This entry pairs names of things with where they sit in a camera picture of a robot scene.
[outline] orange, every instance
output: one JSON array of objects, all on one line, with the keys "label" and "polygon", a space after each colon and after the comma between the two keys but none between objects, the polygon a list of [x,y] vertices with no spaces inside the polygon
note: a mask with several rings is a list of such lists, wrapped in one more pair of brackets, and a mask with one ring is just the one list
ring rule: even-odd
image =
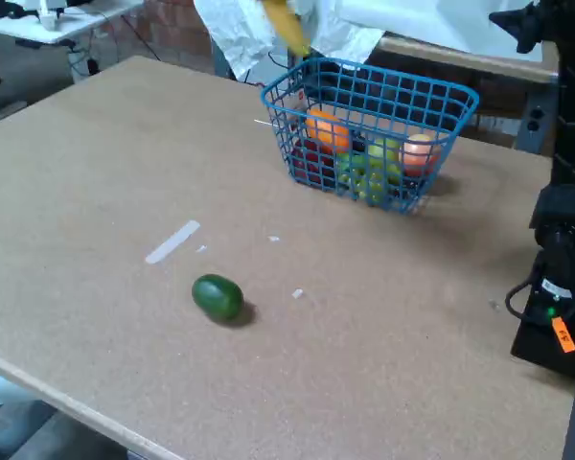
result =
[{"label": "orange", "polygon": [[309,110],[309,115],[327,120],[318,121],[307,117],[307,135],[311,139],[316,139],[329,150],[335,148],[336,153],[344,153],[351,149],[349,129],[340,126],[339,123],[342,122],[338,118],[318,108]]}]

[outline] banana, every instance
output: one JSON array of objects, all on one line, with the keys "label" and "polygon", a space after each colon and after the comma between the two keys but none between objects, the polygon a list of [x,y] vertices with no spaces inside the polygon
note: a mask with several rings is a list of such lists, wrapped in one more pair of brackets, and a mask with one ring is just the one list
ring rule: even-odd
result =
[{"label": "banana", "polygon": [[298,18],[288,7],[286,0],[263,0],[266,16],[277,34],[286,42],[296,56],[309,54],[309,41],[303,34]]}]

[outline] blue wire basket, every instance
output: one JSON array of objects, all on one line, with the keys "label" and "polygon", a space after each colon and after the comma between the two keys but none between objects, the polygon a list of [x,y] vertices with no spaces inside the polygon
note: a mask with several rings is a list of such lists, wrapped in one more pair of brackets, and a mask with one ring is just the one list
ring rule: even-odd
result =
[{"label": "blue wire basket", "polygon": [[402,213],[479,103],[463,85],[326,57],[289,70],[262,100],[297,182]]}]

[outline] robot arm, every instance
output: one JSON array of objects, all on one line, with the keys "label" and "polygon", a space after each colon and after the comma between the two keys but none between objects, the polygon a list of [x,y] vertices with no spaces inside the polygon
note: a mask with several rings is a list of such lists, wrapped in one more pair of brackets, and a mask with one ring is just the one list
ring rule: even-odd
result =
[{"label": "robot arm", "polygon": [[[540,252],[506,306],[521,320],[512,353],[575,378],[575,351],[564,353],[552,329],[552,319],[561,318],[575,339],[575,0],[540,0],[522,10],[494,12],[490,20],[516,38],[520,53],[550,40],[560,54],[552,171],[530,222]],[[512,299],[524,288],[530,295],[520,312]]]}]

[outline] orange label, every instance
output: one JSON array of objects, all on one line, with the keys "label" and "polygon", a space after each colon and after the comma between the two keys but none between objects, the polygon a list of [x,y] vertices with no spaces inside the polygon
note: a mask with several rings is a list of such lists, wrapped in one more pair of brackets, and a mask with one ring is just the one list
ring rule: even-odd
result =
[{"label": "orange label", "polygon": [[554,332],[556,333],[556,337],[560,342],[561,346],[565,353],[571,353],[575,351],[575,342],[571,338],[571,334],[568,333],[568,329],[560,316],[552,318],[552,328],[554,328]]}]

